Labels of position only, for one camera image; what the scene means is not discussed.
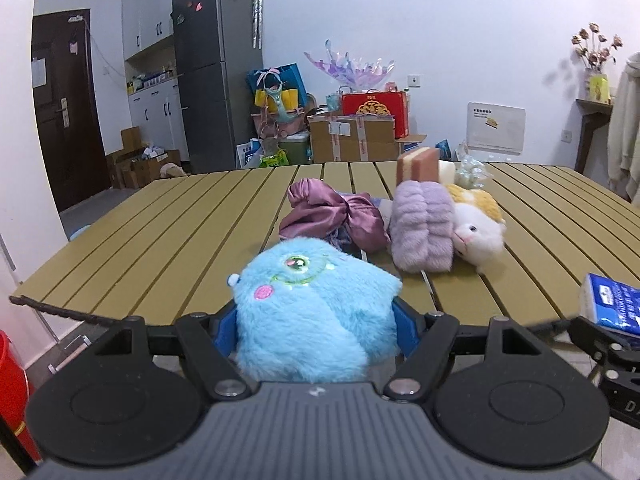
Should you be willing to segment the blue tissue pack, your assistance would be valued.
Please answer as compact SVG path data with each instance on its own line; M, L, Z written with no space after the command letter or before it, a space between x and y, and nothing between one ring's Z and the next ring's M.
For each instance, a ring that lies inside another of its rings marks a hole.
M580 289L580 314L607 330L638 339L640 290L634 286L589 273Z

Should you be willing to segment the blue plush toy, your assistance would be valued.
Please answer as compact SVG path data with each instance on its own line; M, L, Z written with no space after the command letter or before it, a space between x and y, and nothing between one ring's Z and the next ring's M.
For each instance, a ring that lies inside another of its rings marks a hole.
M398 356L400 279L324 240L274 245L228 285L236 362L256 382L360 382Z

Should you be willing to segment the lilac fluffy headband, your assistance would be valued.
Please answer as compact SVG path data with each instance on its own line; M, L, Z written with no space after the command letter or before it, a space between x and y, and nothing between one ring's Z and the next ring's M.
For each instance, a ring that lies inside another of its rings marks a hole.
M454 261L454 202L437 182L404 181L390 217L390 252L398 269L449 272Z

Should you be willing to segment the white yellow plush hamster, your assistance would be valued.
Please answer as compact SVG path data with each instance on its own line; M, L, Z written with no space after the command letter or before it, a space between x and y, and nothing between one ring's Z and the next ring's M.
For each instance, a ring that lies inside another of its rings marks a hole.
M506 222L495 199L481 188L446 184L454 202L454 253L482 273L503 252Z

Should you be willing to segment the purple satin bow scrunchie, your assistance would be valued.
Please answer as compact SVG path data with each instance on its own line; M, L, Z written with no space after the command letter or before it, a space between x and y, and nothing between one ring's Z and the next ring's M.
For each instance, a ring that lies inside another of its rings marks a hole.
M390 200L369 193L340 193L323 181L303 178L288 187L292 210L280 222L281 240L313 237L347 252L379 252L390 244Z

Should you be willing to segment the pink brown sponge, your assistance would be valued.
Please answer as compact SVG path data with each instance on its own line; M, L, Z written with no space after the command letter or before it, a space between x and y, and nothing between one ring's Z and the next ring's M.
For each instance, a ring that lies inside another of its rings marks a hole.
M396 184L405 181L437 182L439 149L415 148L399 156L396 162Z

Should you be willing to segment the crumpled clear plastic bag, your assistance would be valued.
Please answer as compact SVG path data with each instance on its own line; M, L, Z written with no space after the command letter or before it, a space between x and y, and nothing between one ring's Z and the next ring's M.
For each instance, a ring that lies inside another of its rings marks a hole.
M484 162L471 155L464 155L454 173L454 183L467 190L484 190L486 184L492 180Z

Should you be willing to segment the light blue stool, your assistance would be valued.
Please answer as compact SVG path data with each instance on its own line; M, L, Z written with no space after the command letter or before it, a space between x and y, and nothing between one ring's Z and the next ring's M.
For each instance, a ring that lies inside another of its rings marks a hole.
M68 238L68 240L71 242L72 240L76 240L76 238L78 236L81 236L81 234L83 232L86 232L89 228L90 228L91 224L87 224L86 226L82 226L81 228L77 229L76 231L74 231L72 234L70 234L70 237Z

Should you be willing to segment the open cardboard boxes by door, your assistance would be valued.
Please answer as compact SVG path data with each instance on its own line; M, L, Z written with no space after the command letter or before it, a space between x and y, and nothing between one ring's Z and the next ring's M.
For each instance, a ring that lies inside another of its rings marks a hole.
M105 156L113 188L144 188L160 179L167 164L181 165L180 152L142 141L140 129L131 127L120 132L122 148Z

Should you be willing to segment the large taped cardboard box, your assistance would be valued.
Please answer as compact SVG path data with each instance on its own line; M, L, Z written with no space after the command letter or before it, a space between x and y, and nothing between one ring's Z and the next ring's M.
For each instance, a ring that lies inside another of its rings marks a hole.
M400 154L393 118L316 115L308 119L312 160L386 162Z

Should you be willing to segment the dark wooden side table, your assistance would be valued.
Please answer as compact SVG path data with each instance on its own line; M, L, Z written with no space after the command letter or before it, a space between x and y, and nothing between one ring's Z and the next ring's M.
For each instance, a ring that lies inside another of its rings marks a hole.
M582 174L585 170L594 133L605 126L611 120L613 107L611 104L597 101L577 99L576 104L582 114L580 137L577 149L574 170Z

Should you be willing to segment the blue gift bag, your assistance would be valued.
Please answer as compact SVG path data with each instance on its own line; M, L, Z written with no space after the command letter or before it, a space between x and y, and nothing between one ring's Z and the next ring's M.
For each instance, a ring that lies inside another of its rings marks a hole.
M279 67L252 70L246 81L254 96L254 105L268 106L271 113L278 110L275 98L279 98L285 110L307 106L307 91L296 63Z

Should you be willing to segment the dark brown door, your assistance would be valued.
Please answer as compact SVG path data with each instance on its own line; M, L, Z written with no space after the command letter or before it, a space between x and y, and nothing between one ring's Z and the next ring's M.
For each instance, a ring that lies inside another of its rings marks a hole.
M32 93L58 211L111 186L94 95L87 9L32 19Z

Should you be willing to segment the dried flowers in vase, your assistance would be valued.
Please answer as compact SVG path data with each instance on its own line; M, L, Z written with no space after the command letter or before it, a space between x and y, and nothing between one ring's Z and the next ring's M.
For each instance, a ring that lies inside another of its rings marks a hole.
M595 73L602 73L607 62L616 63L615 55L623 47L620 36L605 36L596 23L590 23L586 28L582 28L570 42L577 57L582 60L588 70Z

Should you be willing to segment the white kitchen cabinets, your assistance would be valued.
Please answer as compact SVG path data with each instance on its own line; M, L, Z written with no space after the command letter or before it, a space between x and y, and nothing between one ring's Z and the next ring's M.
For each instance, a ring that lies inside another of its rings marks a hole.
M172 0L122 0L122 50L131 123L187 162L171 12Z

